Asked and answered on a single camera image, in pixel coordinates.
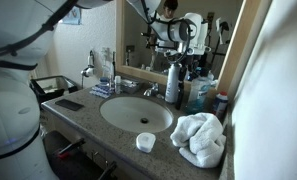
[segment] mirror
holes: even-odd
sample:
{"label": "mirror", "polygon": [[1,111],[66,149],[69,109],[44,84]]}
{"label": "mirror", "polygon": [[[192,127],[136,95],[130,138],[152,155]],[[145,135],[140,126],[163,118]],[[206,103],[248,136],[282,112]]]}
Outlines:
{"label": "mirror", "polygon": [[[265,0],[242,2],[236,26],[232,33],[231,41],[218,77],[217,86],[210,89],[208,92],[207,96],[210,98],[214,98],[219,91],[227,91],[230,99],[234,96],[270,2],[271,1]],[[117,72],[166,85],[167,77],[164,75],[124,65],[123,62],[126,52],[126,47],[123,45],[125,42],[124,31],[126,28],[124,23],[124,16],[126,14],[124,7],[127,2],[122,0],[116,3]],[[189,90],[190,82],[185,82],[185,91]]]}
{"label": "mirror", "polygon": [[[161,1],[157,9],[159,15],[163,14],[164,1]],[[178,4],[179,6],[175,11],[174,17],[184,17],[186,13],[193,12],[200,14],[204,19],[212,19],[212,23],[209,21],[208,35],[205,39],[205,45],[211,47],[212,51],[206,52],[198,58],[198,61],[200,67],[211,69],[215,79],[217,79],[237,21],[242,0],[178,0]],[[123,46],[126,47],[124,65],[126,65],[127,59],[127,63],[132,67],[141,69],[150,67],[152,61],[151,53],[154,47],[151,47],[152,49],[147,48],[147,37],[140,35],[141,33],[147,33],[148,25],[129,3],[125,3],[123,8],[125,12]],[[219,17],[221,18],[219,23],[221,24],[222,32],[217,32],[216,28],[216,19]],[[222,44],[219,43],[219,33],[222,37]],[[170,64],[162,52],[157,53],[157,58],[153,65],[153,72],[167,75]]]}

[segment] white robot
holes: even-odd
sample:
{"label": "white robot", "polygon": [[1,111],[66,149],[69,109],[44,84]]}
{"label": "white robot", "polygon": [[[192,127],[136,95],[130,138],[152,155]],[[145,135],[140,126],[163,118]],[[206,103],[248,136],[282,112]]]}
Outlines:
{"label": "white robot", "polygon": [[[58,179],[38,133],[39,105],[28,85],[28,75],[47,53],[55,25],[73,6],[89,9],[107,2],[0,0],[0,179]],[[155,13],[160,0],[128,2],[160,39],[181,43],[172,54],[203,54],[205,35],[199,33],[202,18],[198,15],[164,23]]]}

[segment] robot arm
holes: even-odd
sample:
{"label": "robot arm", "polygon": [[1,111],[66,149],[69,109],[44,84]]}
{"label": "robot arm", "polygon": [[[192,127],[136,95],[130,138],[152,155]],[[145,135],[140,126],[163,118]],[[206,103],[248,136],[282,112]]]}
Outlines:
{"label": "robot arm", "polygon": [[187,13],[184,17],[167,21],[156,12],[160,0],[127,0],[137,13],[155,31],[157,38],[178,42],[177,50],[168,50],[167,55],[203,55],[210,48],[205,46],[208,24],[203,23],[201,15]]}

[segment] faucet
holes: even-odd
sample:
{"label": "faucet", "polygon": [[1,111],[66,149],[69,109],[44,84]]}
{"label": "faucet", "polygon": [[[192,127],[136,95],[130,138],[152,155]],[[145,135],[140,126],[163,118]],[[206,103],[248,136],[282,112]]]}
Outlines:
{"label": "faucet", "polygon": [[144,95],[145,96],[156,96],[159,92],[159,88],[158,88],[158,83],[156,82],[149,82],[149,84],[151,85],[151,88],[148,88]]}

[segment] bottle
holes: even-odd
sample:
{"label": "bottle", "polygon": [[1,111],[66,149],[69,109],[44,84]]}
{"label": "bottle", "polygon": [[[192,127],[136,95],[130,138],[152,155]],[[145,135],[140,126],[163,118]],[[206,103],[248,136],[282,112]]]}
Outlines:
{"label": "bottle", "polygon": [[207,77],[198,76],[191,82],[190,94],[186,106],[187,114],[196,114],[203,111],[204,101],[210,88],[210,80]]}
{"label": "bottle", "polygon": [[216,95],[216,98],[213,104],[213,114],[218,119],[221,119],[223,117],[227,104],[228,104],[228,96],[226,92],[222,91]]}
{"label": "bottle", "polygon": [[121,91],[121,77],[115,76],[115,92],[116,94],[120,94]]}
{"label": "bottle", "polygon": [[168,103],[175,103],[177,101],[179,70],[180,66],[178,63],[172,64],[169,68],[165,95],[165,101]]}

